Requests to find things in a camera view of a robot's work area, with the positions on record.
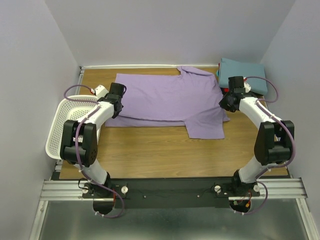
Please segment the purple t shirt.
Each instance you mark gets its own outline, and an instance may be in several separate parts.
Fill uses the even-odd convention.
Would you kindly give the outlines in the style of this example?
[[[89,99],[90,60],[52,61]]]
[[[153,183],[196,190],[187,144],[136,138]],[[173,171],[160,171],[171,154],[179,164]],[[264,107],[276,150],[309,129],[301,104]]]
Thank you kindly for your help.
[[[191,66],[177,67],[179,75],[117,74],[127,87],[123,109],[107,127],[185,126],[191,139],[224,139],[228,121],[219,102],[223,94],[216,76]]]

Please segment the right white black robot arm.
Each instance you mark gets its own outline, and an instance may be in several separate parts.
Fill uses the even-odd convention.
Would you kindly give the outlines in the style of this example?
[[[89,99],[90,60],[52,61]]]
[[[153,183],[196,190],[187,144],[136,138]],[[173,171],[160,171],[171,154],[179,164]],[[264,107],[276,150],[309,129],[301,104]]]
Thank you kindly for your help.
[[[245,114],[258,130],[252,159],[231,178],[229,189],[236,196],[252,190],[267,171],[287,167],[296,155],[294,123],[271,113],[264,101],[251,92],[247,78],[232,76],[228,79],[228,92],[219,102],[228,112]]]

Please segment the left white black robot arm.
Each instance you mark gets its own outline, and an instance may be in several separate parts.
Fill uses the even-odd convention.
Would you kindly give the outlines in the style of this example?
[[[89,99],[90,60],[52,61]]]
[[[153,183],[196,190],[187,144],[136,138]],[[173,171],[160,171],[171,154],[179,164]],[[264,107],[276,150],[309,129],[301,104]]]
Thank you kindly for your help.
[[[63,94],[69,102],[89,103],[93,106],[88,113],[77,120],[66,120],[63,124],[60,144],[60,158],[78,167],[79,172],[92,185],[93,191],[101,198],[107,197],[112,189],[110,174],[104,170],[98,161],[98,129],[108,120],[115,119],[123,110],[122,99],[127,87],[121,83],[111,83],[109,90],[99,85],[90,88],[95,99],[84,97],[68,97],[67,92],[76,86],[69,87]]]

